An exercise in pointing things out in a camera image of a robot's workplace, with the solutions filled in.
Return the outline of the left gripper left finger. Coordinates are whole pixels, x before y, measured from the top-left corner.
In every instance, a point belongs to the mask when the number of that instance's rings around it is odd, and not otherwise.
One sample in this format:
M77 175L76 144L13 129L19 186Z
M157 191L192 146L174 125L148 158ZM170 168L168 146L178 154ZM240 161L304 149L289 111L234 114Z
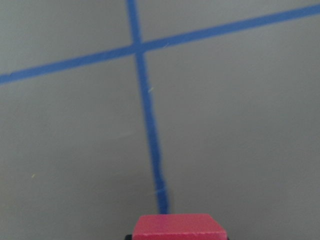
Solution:
M131 234L126 235L124 240L132 240L132 235Z

